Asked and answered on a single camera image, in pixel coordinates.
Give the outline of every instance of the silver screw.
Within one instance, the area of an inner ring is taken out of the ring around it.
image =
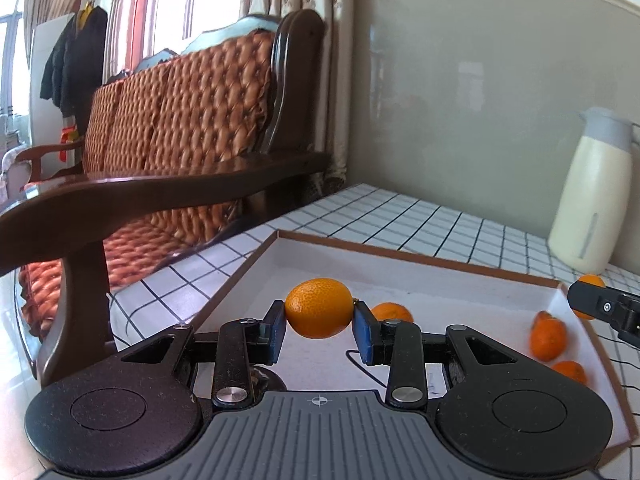
[[[246,390],[244,388],[239,388],[238,386],[220,388],[216,393],[216,398],[220,402],[229,402],[230,404],[241,402],[246,399]]]
[[[391,396],[398,402],[417,402],[422,398],[422,392],[413,386],[400,386],[391,392]]]

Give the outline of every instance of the table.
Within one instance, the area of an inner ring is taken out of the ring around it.
[[[437,256],[574,282],[579,274],[549,253],[546,240],[464,212],[379,189],[352,186],[207,248],[110,295],[111,325],[124,348],[188,322],[274,230]],[[607,285],[640,294],[640,276],[609,266]],[[640,352],[592,321],[640,417]],[[604,478],[640,478],[640,440],[601,469]]]

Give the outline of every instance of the wooden sofa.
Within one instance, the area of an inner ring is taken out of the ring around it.
[[[203,33],[101,87],[83,140],[21,154],[33,180],[44,153],[84,147],[0,209],[0,275],[22,266],[42,385],[113,352],[109,290],[282,213],[326,168],[307,151],[323,27],[300,10]]]

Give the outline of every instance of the orange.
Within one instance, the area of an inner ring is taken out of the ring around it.
[[[406,309],[406,307],[397,303],[380,303],[371,309],[371,313],[378,321],[385,319],[401,319],[402,321],[414,322],[414,316]]]
[[[315,278],[293,288],[284,301],[284,313],[292,329],[301,336],[324,339],[349,325],[353,298],[343,283]]]
[[[554,364],[551,368],[574,381],[578,381],[580,384],[587,383],[587,374],[584,373],[584,368],[582,368],[580,363],[575,361],[561,361]]]
[[[531,329],[533,330],[538,324],[538,322],[543,319],[553,319],[553,316],[549,314],[546,310],[541,310],[539,313],[536,314],[536,317],[533,318]]]
[[[595,274],[585,274],[584,276],[580,276],[580,278],[578,278],[578,281],[596,286],[607,286],[604,280],[600,276],[596,276]],[[589,314],[584,314],[582,312],[579,312],[578,310],[574,310],[574,314],[580,319],[586,319],[588,321],[595,319],[593,316],[589,316]]]
[[[566,328],[556,318],[541,319],[531,329],[529,349],[536,359],[551,361],[566,349]]]

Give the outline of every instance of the black jacket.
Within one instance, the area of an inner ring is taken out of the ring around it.
[[[77,18],[66,24],[47,59],[40,97],[51,99],[63,117],[75,116],[78,131],[84,135],[92,95],[102,84],[107,13],[95,7],[76,36]]]

